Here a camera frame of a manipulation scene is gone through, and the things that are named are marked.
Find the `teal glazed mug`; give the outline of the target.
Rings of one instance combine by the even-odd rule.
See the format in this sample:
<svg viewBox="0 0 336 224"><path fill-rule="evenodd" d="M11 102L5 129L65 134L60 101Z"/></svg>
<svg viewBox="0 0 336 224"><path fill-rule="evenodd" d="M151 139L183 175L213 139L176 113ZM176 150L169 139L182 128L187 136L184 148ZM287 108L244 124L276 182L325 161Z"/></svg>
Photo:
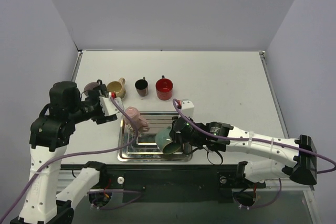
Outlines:
<svg viewBox="0 0 336 224"><path fill-rule="evenodd" d="M155 143L157 148L164 155L171 155L180 149L180 145L173 142L172 137L170 137L171 127L168 126L160 130L155 136Z"/></svg>

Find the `lilac mug black handle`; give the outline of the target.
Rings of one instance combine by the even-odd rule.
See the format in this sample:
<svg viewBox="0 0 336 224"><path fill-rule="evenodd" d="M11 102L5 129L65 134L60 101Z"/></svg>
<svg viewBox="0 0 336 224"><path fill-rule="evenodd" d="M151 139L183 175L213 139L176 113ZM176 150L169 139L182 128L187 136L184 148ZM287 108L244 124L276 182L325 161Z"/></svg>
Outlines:
<svg viewBox="0 0 336 224"><path fill-rule="evenodd" d="M102 80L98 79L96 82L91 82L87 84L83 90L83 93L86 97L89 96L89 92L94 91L98 95L102 95L101 85L103 84Z"/></svg>

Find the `beige round mug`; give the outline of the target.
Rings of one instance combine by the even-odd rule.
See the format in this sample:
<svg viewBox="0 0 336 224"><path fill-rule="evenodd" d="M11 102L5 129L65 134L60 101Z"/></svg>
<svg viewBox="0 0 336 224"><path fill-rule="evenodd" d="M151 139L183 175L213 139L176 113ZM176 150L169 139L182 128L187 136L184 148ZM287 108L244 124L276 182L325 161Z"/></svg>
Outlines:
<svg viewBox="0 0 336 224"><path fill-rule="evenodd" d="M112 81L107 85L107 90L115 93L116 97L123 99L126 95L125 78L120 78L118 81Z"/></svg>

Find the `pink faceted mug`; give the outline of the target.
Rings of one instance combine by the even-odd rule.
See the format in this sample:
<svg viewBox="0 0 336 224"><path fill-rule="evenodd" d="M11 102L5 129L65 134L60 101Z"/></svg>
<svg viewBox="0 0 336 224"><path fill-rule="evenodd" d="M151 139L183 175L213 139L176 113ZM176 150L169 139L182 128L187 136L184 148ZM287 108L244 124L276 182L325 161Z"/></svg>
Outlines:
<svg viewBox="0 0 336 224"><path fill-rule="evenodd" d="M141 115L137 108L130 106L125 109L125 113L135 124L139 132L147 132L150 129L147 120Z"/></svg>

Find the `red mug black handle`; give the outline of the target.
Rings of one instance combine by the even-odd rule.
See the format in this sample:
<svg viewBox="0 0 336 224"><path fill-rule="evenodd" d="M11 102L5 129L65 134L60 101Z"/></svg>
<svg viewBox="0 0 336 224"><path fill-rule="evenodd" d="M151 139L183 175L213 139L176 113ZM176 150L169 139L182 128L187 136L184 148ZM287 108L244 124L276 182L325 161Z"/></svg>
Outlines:
<svg viewBox="0 0 336 224"><path fill-rule="evenodd" d="M160 100L169 100L173 95L173 82L162 76L155 84L156 95Z"/></svg>

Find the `brown glazed mug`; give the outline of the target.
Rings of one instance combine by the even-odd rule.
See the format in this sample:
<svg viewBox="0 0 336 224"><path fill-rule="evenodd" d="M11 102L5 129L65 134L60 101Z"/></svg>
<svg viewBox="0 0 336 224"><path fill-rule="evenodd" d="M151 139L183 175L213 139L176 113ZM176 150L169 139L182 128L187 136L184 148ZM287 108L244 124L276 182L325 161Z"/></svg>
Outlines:
<svg viewBox="0 0 336 224"><path fill-rule="evenodd" d="M145 77L139 79L134 84L137 93L141 97L145 97L148 94L148 82L146 81Z"/></svg>

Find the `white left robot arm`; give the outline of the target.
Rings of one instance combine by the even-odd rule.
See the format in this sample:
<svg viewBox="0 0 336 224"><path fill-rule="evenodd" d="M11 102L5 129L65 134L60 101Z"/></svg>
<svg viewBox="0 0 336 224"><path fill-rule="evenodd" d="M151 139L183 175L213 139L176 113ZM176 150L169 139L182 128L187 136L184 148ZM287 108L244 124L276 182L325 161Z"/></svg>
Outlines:
<svg viewBox="0 0 336 224"><path fill-rule="evenodd" d="M50 102L30 127L29 181L18 196L25 202L11 223L71 223L76 206L90 189L110 185L106 164L88 161L69 186L57 193L61 161L75 156L66 150L76 125L88 120L112 122L123 110L121 99L108 92L101 80L85 93L83 100L73 81L57 82L50 89Z"/></svg>

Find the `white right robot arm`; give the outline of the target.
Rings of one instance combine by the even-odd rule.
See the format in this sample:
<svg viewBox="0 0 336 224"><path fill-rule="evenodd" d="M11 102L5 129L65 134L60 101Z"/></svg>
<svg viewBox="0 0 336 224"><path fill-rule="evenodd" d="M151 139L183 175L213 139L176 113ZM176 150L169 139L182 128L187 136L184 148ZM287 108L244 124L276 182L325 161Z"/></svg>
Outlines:
<svg viewBox="0 0 336 224"><path fill-rule="evenodd" d="M317 153L311 137L275 138L244 131L222 122L194 123L175 117L169 136L177 144L188 143L196 150L241 152L262 157L262 161L242 161L235 173L241 187L275 178L289 178L302 185L317 184Z"/></svg>

